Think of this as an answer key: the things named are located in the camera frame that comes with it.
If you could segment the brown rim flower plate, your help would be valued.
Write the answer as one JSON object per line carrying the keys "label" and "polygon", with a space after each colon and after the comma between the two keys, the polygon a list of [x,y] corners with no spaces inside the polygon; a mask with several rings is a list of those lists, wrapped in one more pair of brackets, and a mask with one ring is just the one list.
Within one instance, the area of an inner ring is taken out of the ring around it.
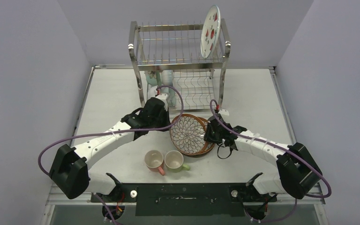
{"label": "brown rim flower plate", "polygon": [[170,139],[175,148],[184,155],[196,156],[205,151],[205,124],[199,117],[191,114],[176,116],[176,122],[169,130]]}

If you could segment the stainless steel dish rack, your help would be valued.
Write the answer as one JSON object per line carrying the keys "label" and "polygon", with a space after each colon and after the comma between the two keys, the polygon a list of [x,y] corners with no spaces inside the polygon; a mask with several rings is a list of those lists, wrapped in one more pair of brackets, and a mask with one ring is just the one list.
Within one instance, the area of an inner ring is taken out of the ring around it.
{"label": "stainless steel dish rack", "polygon": [[147,101],[145,71],[173,70],[173,86],[181,93],[186,110],[205,110],[212,99],[221,105],[231,41],[225,19],[213,54],[201,56],[202,24],[130,24],[128,53],[141,105]]}

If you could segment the strawberry pattern top plate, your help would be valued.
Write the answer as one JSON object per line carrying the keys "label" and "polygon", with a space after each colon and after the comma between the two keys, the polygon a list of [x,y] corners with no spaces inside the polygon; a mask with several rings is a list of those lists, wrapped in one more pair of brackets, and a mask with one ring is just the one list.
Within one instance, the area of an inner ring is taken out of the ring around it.
{"label": "strawberry pattern top plate", "polygon": [[213,5],[208,10],[207,16],[202,26],[201,33],[201,56],[208,59],[214,52],[219,40],[221,28],[221,14],[217,5]]}

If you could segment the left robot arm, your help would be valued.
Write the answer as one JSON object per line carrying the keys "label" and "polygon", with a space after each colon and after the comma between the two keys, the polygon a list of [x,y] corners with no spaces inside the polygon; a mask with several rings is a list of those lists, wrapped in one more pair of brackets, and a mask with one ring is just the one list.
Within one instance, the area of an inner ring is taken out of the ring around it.
{"label": "left robot arm", "polygon": [[139,108],[125,115],[105,135],[70,147],[62,145],[56,152],[49,177],[68,199],[85,192],[103,194],[110,202],[121,196],[121,188],[109,174],[90,172],[100,159],[118,147],[148,134],[151,130],[167,131],[170,125],[167,94],[152,97]]}

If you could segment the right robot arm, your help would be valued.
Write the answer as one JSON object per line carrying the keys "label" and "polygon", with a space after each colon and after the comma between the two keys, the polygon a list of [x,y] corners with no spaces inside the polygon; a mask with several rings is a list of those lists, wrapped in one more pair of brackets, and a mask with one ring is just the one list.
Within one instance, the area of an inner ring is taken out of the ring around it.
{"label": "right robot arm", "polygon": [[242,126],[232,127],[217,113],[208,119],[204,139],[228,147],[230,152],[245,151],[277,168],[277,172],[259,172],[247,183],[246,194],[252,201],[265,194],[287,193],[293,198],[309,196],[309,191],[319,182],[322,171],[306,146],[270,141]]}

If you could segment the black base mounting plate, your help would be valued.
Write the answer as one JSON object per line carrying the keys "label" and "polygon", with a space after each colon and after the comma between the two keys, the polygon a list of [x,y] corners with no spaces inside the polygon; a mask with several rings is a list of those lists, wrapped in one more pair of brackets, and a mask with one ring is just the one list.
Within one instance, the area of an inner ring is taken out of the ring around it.
{"label": "black base mounting plate", "polygon": [[212,216],[244,215],[244,204],[263,212],[267,204],[276,202],[276,195],[259,194],[244,183],[123,183],[108,194],[92,196],[114,206],[133,203],[136,216]]}

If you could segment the pink handled cream mug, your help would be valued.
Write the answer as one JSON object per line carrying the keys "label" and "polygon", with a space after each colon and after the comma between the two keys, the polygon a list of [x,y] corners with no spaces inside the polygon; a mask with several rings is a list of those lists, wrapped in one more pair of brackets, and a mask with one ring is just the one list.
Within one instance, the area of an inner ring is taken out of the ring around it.
{"label": "pink handled cream mug", "polygon": [[158,150],[150,150],[144,156],[144,162],[149,170],[157,172],[164,176],[165,171],[163,170],[164,156]]}

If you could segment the green handled cream mug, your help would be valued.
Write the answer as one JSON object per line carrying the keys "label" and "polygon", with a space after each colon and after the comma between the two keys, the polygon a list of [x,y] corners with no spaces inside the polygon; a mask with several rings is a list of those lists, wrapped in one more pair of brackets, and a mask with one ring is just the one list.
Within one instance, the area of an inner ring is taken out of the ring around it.
{"label": "green handled cream mug", "polygon": [[164,158],[166,168],[173,172],[179,173],[180,171],[189,171],[190,166],[184,164],[184,157],[179,151],[170,151],[166,153]]}

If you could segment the aluminium right side rail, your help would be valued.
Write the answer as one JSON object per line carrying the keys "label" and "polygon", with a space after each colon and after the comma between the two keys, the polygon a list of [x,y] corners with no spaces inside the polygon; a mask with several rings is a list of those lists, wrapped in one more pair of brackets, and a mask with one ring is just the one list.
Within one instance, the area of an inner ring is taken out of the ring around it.
{"label": "aluminium right side rail", "polygon": [[295,137],[295,134],[294,134],[294,130],[293,130],[291,121],[290,121],[289,116],[288,116],[288,111],[287,111],[287,108],[286,108],[284,100],[283,100],[283,96],[282,96],[282,93],[281,93],[281,90],[280,90],[280,86],[278,84],[275,67],[268,67],[268,70],[270,71],[270,76],[271,76],[271,79],[272,79],[272,82],[273,82],[273,85],[274,85],[274,88],[275,88],[275,91],[276,91],[276,94],[277,94],[277,98],[278,98],[278,101],[279,101],[281,112],[282,112],[282,115],[283,115],[284,120],[285,120],[285,126],[287,128],[287,132],[288,132],[288,135],[290,137],[290,144],[293,145],[293,144],[296,143],[296,137]]}

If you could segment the aluminium rail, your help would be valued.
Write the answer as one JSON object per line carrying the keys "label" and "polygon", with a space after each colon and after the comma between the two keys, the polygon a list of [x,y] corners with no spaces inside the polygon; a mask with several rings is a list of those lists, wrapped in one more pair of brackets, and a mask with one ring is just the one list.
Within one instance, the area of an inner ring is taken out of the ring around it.
{"label": "aluminium rail", "polygon": [[[298,208],[301,208],[303,206],[312,206],[313,209],[316,211],[316,214],[319,219],[323,219],[324,216],[326,216],[326,212],[324,209],[324,201],[320,200],[318,198],[312,198],[312,197],[304,197],[301,200],[295,200],[293,197],[291,197],[289,194],[286,193],[278,193],[278,194],[270,194],[270,195],[276,195],[277,201],[276,202],[270,202],[267,204],[266,208],[263,210],[263,212],[253,211],[252,210],[252,204],[251,203],[245,203],[244,211],[247,211],[249,215],[254,214],[263,214],[267,213],[269,216],[274,215],[274,207],[275,206],[289,206],[292,208],[294,206],[294,203],[297,203]],[[68,199],[63,192],[56,186],[53,185],[51,187],[47,204],[49,205],[99,205],[102,199],[99,199],[99,202],[92,202],[91,198],[94,196],[91,193],[83,193],[79,197],[75,199]],[[107,204],[111,209],[114,209],[116,206],[114,206],[113,203]],[[135,206],[133,203],[127,203],[125,206],[118,206],[119,208],[128,207],[128,206]]]}
{"label": "aluminium rail", "polygon": [[278,84],[275,67],[268,67],[268,70],[270,71],[270,76],[271,76],[271,79],[272,79],[272,82],[273,82],[273,85],[274,85],[274,88],[275,88],[275,91],[276,91],[276,94],[277,94],[277,98],[278,98],[278,101],[279,101],[281,112],[282,112],[282,115],[283,115],[284,120],[285,120],[285,126],[287,128],[287,132],[288,132],[288,135],[290,137],[290,144],[293,145],[293,144],[296,143],[296,137],[295,137],[295,134],[294,134],[294,130],[293,130],[291,121],[290,121],[289,116],[288,116],[288,111],[287,111],[287,108],[286,108],[284,100],[283,100],[283,96],[282,96],[282,93],[281,93],[281,90],[280,90],[280,86]]}

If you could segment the aluminium front rail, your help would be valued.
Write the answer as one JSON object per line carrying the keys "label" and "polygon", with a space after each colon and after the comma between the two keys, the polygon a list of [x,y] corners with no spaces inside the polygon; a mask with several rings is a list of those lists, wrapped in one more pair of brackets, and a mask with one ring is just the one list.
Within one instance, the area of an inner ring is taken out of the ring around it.
{"label": "aluminium front rail", "polygon": [[[276,202],[270,202],[267,204],[266,208],[263,210],[263,212],[253,211],[252,210],[252,204],[251,203],[245,203],[244,211],[247,211],[249,215],[254,214],[263,214],[267,213],[269,216],[274,215],[274,207],[275,206],[289,206],[292,208],[294,206],[294,203],[297,203],[298,208],[301,208],[303,206],[312,206],[313,209],[316,211],[316,214],[319,219],[323,219],[324,216],[326,216],[326,212],[324,209],[324,201],[320,200],[318,198],[312,198],[312,197],[304,197],[301,200],[295,200],[293,197],[291,197],[289,194],[286,193],[278,193],[278,194],[270,194],[270,195],[276,195],[277,201]],[[99,202],[92,202],[91,198],[94,196],[91,193],[83,193],[79,197],[75,199],[68,199],[63,192],[56,186],[53,185],[51,187],[47,204],[49,205],[99,205],[102,199],[99,199]],[[107,204],[111,209],[114,209],[116,206],[114,206],[113,203]],[[119,208],[128,207],[128,206],[135,206],[133,203],[127,203],[125,206],[118,206]]]}

